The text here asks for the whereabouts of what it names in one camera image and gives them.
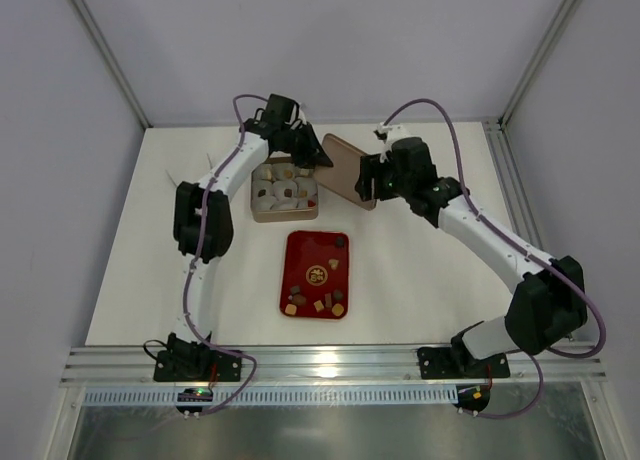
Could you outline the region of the gold tin lid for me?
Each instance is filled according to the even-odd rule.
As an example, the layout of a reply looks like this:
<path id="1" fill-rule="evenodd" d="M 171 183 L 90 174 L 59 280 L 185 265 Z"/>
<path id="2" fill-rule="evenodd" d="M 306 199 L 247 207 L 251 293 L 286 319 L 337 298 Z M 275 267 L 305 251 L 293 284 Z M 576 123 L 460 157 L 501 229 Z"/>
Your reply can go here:
<path id="1" fill-rule="evenodd" d="M 364 210 L 373 210 L 376 201 L 362 201 L 355 190 L 360 174 L 360 158 L 365 152 L 332 133 L 324 136 L 321 146 L 333 166 L 317 166 L 313 173 L 316 182 Z"/>

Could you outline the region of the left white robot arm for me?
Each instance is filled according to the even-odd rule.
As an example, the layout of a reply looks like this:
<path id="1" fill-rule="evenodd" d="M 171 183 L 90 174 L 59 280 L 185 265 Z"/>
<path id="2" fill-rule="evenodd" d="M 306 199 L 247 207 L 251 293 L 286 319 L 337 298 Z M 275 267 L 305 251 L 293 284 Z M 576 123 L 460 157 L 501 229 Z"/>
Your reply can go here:
<path id="1" fill-rule="evenodd" d="M 157 382 L 204 381 L 217 360 L 241 362 L 239 352 L 211 341 L 213 283 L 233 240 L 231 201 L 238 189 L 275 152 L 288 154 L 300 168 L 333 165 L 293 99 L 271 94 L 238 123 L 238 140 L 223 160 L 201 180 L 176 188 L 173 238 L 187 266 L 181 311 L 156 357 Z"/>

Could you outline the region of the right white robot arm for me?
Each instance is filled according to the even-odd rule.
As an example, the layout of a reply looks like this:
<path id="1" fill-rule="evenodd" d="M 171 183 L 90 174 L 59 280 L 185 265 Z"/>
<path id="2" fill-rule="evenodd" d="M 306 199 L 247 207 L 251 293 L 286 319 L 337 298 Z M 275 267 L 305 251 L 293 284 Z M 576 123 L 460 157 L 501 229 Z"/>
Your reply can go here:
<path id="1" fill-rule="evenodd" d="M 420 138 L 400 139 L 382 154 L 362 156 L 355 190 L 364 201 L 405 200 L 414 214 L 471 250 L 511 293 L 504 315 L 452 338 L 449 355 L 461 374 L 483 373 L 490 361 L 510 351 L 537 355 L 586 323 L 580 264 L 570 256 L 552 258 L 504 226 L 483 222 L 467 202 L 468 190 L 438 175 Z"/>

